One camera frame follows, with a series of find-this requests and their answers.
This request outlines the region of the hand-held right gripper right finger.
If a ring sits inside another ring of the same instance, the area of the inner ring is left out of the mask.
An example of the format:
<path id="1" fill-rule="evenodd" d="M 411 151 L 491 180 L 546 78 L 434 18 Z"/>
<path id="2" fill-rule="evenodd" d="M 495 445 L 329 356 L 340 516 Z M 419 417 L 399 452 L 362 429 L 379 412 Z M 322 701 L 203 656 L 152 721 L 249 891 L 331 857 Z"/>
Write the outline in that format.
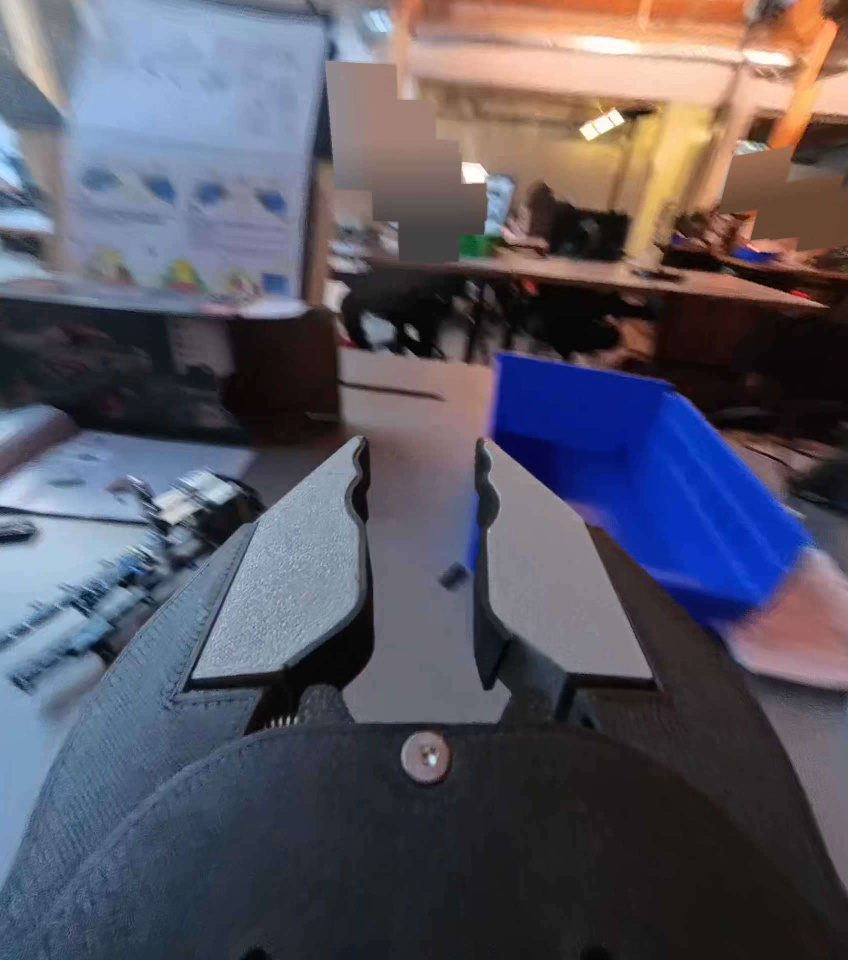
<path id="1" fill-rule="evenodd" d="M 475 448 L 472 638 L 481 687 L 569 714 L 581 690 L 658 685 L 586 522 L 490 438 Z"/>

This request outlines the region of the black lego set box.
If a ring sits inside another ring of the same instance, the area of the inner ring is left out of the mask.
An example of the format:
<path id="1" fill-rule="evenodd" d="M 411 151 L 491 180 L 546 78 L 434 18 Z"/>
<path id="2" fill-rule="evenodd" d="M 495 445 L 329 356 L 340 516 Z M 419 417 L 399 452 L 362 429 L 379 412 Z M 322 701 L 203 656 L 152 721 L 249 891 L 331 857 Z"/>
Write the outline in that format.
<path id="1" fill-rule="evenodd" d="M 341 421 L 334 315 L 68 278 L 0 284 L 0 406 L 110 433 L 238 447 Z"/>

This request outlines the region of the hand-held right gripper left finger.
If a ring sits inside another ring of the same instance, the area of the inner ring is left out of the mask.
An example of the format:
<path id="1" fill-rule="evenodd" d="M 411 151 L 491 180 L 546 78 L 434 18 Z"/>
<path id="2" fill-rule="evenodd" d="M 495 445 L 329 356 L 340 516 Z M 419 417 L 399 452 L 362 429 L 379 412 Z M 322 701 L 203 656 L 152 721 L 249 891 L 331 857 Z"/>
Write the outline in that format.
<path id="1" fill-rule="evenodd" d="M 345 689 L 374 650 L 370 446 L 355 437 L 258 519 L 189 685 Z"/>

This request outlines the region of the open lego instruction booklet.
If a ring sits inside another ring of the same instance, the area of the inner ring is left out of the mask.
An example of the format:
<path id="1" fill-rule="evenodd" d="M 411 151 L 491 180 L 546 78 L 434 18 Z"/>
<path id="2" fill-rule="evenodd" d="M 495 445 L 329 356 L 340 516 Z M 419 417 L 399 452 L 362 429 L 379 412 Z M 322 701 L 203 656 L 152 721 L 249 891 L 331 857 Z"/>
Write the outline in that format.
<path id="1" fill-rule="evenodd" d="M 0 411 L 0 512 L 94 522 L 143 523 L 127 475 L 162 495 L 187 474 L 243 478 L 248 449 L 83 431 L 55 407 Z"/>

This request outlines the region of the long wooden desk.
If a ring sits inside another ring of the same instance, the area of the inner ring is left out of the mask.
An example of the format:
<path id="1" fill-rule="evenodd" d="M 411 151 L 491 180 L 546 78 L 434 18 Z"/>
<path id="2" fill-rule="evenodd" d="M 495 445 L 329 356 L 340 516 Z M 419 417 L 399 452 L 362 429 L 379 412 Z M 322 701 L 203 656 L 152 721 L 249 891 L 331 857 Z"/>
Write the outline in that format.
<path id="1" fill-rule="evenodd" d="M 813 299 L 762 286 L 721 272 L 644 268 L 628 261 L 574 260 L 546 256 L 538 252 L 506 249 L 489 257 L 465 257 L 441 264 L 402 263 L 395 257 L 362 253 L 349 257 L 331 255 L 330 279 L 353 286 L 373 273 L 428 275 L 436 278 L 460 277 L 478 288 L 478 306 L 473 318 L 472 336 L 466 350 L 467 361 L 474 360 L 479 342 L 488 335 L 481 332 L 486 322 L 487 286 L 534 287 L 567 286 L 593 294 L 615 294 L 621 298 L 654 299 L 663 311 L 700 302 L 709 308 L 717 304 L 734 307 L 738 312 L 781 314 L 790 318 L 827 316 L 828 307 Z"/>

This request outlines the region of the grey and black lego assembly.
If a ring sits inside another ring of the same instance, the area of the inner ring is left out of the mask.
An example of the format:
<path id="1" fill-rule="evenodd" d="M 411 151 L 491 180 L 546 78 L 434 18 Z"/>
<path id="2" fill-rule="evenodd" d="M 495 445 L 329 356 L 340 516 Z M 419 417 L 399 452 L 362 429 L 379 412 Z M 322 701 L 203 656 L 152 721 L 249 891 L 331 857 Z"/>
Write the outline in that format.
<path id="1" fill-rule="evenodd" d="M 10 670 L 11 684 L 31 694 L 70 660 L 93 655 L 110 666 L 132 636 L 243 525 L 267 511 L 243 480 L 202 468 L 184 474 L 156 494 L 143 479 L 126 474 L 108 487 L 131 495 L 145 532 L 101 569 L 76 583 L 62 583 L 46 601 L 0 629 L 0 652 L 38 634 L 58 618 L 78 622 Z"/>

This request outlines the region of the blue plastic bin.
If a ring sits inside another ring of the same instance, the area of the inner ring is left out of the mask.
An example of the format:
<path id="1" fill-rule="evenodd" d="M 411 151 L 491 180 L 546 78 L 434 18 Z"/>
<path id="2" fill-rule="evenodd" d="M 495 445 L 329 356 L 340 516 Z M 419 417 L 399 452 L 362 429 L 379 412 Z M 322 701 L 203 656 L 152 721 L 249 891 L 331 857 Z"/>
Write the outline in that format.
<path id="1" fill-rule="evenodd" d="M 671 384 L 509 352 L 494 373 L 489 438 L 696 622 L 765 608 L 812 547 Z"/>

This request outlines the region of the black computer monitor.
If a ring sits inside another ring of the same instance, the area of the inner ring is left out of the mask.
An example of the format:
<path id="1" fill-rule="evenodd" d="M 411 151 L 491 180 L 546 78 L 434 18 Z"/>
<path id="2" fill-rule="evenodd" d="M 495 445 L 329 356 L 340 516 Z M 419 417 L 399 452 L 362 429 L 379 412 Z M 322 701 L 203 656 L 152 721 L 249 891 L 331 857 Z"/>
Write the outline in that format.
<path id="1" fill-rule="evenodd" d="M 555 213 L 548 238 L 558 258 L 618 262 L 623 259 L 631 227 L 628 214 L 565 205 Z"/>

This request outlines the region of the white poster board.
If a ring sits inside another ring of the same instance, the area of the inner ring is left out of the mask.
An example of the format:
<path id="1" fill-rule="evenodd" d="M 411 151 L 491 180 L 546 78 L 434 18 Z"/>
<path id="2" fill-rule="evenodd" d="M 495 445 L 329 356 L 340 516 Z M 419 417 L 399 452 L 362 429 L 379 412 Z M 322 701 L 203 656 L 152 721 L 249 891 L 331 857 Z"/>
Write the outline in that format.
<path id="1" fill-rule="evenodd" d="M 69 268 L 141 288 L 299 296 L 326 19 L 227 2 L 89 9 L 65 135 Z"/>

